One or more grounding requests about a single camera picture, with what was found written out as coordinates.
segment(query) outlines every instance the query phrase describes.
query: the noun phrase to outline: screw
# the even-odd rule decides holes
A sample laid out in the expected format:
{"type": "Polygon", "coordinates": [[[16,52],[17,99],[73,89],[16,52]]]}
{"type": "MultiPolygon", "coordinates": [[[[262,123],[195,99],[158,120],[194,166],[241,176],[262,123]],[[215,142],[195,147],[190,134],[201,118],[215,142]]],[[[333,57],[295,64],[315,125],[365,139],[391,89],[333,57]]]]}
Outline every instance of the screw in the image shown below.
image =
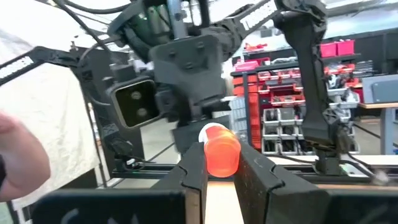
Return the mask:
{"type": "Polygon", "coordinates": [[[183,18],[183,16],[182,16],[181,13],[176,13],[176,14],[174,14],[174,19],[175,19],[176,21],[180,21],[180,20],[182,20],[182,18],[183,18]]]}
{"type": "Polygon", "coordinates": [[[134,91],[133,93],[131,93],[131,98],[133,100],[139,100],[141,99],[141,93],[138,91],[134,91]]]}
{"type": "Polygon", "coordinates": [[[187,63],[185,64],[185,68],[186,68],[186,69],[192,69],[192,68],[193,68],[192,63],[191,63],[191,62],[187,62],[187,63]]]}
{"type": "Polygon", "coordinates": [[[138,116],[145,116],[147,114],[147,110],[144,108],[139,108],[137,111],[138,116]]]}
{"type": "Polygon", "coordinates": [[[197,49],[203,49],[205,47],[205,44],[201,41],[197,43],[197,49]]]}
{"type": "Polygon", "coordinates": [[[175,51],[174,51],[174,50],[171,50],[171,51],[169,52],[169,56],[170,56],[170,57],[175,57],[175,51]]]}

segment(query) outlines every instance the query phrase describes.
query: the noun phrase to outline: wooden surface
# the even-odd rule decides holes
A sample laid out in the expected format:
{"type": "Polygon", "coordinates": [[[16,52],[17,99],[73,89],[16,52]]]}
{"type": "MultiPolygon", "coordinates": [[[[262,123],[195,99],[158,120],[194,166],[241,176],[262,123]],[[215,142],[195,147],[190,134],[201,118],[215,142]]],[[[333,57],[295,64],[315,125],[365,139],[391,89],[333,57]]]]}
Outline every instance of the wooden surface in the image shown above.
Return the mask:
{"type": "MultiPolygon", "coordinates": [[[[318,185],[323,189],[398,190],[398,187],[365,185],[318,185]]],[[[209,182],[206,200],[206,224],[243,224],[238,196],[233,182],[209,182]]]]}
{"type": "Polygon", "coordinates": [[[359,103],[359,106],[365,109],[398,108],[398,103],[359,103]]]}
{"type": "MultiPolygon", "coordinates": [[[[301,159],[305,161],[315,161],[317,156],[291,156],[296,159],[301,159]]],[[[398,166],[398,156],[382,156],[382,155],[354,155],[355,158],[370,164],[370,165],[391,165],[398,166]]],[[[269,157],[270,160],[275,162],[278,165],[297,165],[301,164],[299,162],[294,162],[288,159],[282,159],[277,157],[269,157]]]]}

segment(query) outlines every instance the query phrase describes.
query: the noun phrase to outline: sleeve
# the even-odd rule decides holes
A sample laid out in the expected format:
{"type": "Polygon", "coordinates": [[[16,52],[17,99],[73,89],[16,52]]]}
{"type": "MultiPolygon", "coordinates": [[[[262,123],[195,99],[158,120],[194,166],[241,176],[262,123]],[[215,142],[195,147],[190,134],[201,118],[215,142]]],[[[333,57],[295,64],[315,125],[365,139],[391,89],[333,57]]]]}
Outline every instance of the sleeve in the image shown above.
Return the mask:
{"type": "Polygon", "coordinates": [[[2,183],[4,182],[5,178],[6,178],[6,166],[4,165],[4,160],[2,159],[2,156],[0,156],[0,187],[2,186],[2,183]]]}

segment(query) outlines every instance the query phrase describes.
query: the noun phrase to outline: wall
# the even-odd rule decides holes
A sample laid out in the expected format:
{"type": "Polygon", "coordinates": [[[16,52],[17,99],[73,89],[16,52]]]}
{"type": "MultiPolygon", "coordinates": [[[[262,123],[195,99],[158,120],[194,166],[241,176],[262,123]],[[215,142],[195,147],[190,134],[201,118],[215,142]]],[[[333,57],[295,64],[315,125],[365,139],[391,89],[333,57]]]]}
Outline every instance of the wall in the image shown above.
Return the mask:
{"type": "MultiPolygon", "coordinates": [[[[89,19],[82,20],[95,29],[104,27],[103,24],[89,19]]],[[[7,33],[29,39],[33,45],[45,45],[60,50],[69,50],[73,36],[83,33],[67,13],[31,0],[0,1],[0,21],[4,21],[1,27],[7,33]],[[27,27],[21,15],[29,18],[29,23],[35,26],[27,27]]]]}
{"type": "MultiPolygon", "coordinates": [[[[329,20],[325,39],[341,35],[373,32],[377,30],[392,29],[398,27],[398,10],[396,8],[382,8],[373,11],[364,11],[357,15],[338,16],[329,20]]],[[[255,33],[245,39],[251,44],[267,43],[270,50],[275,50],[289,45],[283,35],[261,38],[255,33]]]]}

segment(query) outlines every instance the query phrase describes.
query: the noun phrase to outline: label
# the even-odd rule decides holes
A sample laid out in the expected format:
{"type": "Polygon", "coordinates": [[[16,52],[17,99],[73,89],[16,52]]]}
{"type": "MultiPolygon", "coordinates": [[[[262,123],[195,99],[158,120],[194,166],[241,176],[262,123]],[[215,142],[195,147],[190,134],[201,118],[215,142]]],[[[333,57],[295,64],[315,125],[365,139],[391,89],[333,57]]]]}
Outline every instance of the label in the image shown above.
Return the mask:
{"type": "Polygon", "coordinates": [[[209,140],[209,137],[214,137],[211,134],[209,135],[209,129],[212,129],[213,131],[219,131],[220,129],[216,128],[215,130],[213,129],[214,127],[219,127],[221,129],[226,129],[228,130],[225,126],[223,126],[222,124],[219,123],[208,123],[206,124],[199,132],[199,139],[198,142],[204,142],[205,144],[207,143],[207,141],[209,140]]]}
{"type": "MultiPolygon", "coordinates": [[[[89,215],[87,214],[80,214],[80,211],[78,208],[75,208],[73,210],[70,210],[61,219],[60,224],[72,224],[72,223],[83,223],[83,220],[89,220],[90,215],[95,215],[95,213],[90,213],[89,215]]],[[[117,216],[119,218],[125,218],[125,214],[118,213],[117,216]]],[[[102,220],[102,223],[107,223],[107,224],[119,224],[119,222],[116,221],[115,218],[108,218],[107,220],[102,220]]],[[[130,224],[139,224],[138,218],[135,214],[132,215],[131,221],[129,222],[130,224]]]]}
{"type": "Polygon", "coordinates": [[[274,0],[270,0],[260,8],[247,15],[245,18],[242,18],[240,20],[240,23],[242,23],[245,30],[249,30],[264,19],[267,19],[272,13],[276,11],[278,11],[278,8],[276,7],[274,0]]]}
{"type": "Polygon", "coordinates": [[[19,70],[26,68],[27,66],[32,65],[33,63],[34,61],[30,57],[28,56],[23,57],[18,61],[11,63],[5,66],[4,68],[0,69],[0,78],[6,78],[9,75],[12,75],[14,72],[18,72],[19,70]]]}

